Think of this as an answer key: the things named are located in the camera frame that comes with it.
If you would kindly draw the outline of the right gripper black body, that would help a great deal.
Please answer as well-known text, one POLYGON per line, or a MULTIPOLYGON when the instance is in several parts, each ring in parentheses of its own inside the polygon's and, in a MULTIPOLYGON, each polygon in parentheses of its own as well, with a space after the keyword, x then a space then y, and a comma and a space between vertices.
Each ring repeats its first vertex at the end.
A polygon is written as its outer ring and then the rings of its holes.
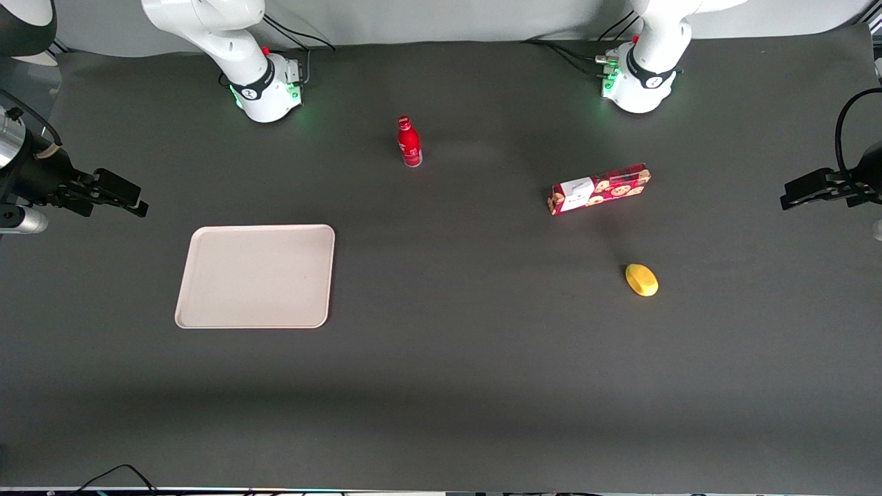
POLYGON ((91 176, 79 172, 54 143, 2 145, 2 205, 91 209, 98 204, 91 176))

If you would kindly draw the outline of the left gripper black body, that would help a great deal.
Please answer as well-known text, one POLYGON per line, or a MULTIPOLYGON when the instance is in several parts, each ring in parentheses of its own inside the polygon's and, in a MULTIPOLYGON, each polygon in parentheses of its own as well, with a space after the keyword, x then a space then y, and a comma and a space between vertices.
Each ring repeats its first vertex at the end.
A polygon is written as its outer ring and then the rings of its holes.
POLYGON ((881 141, 864 151, 857 166, 848 169, 848 176, 863 192, 863 195, 847 198, 849 208, 867 203, 881 204, 881 141))

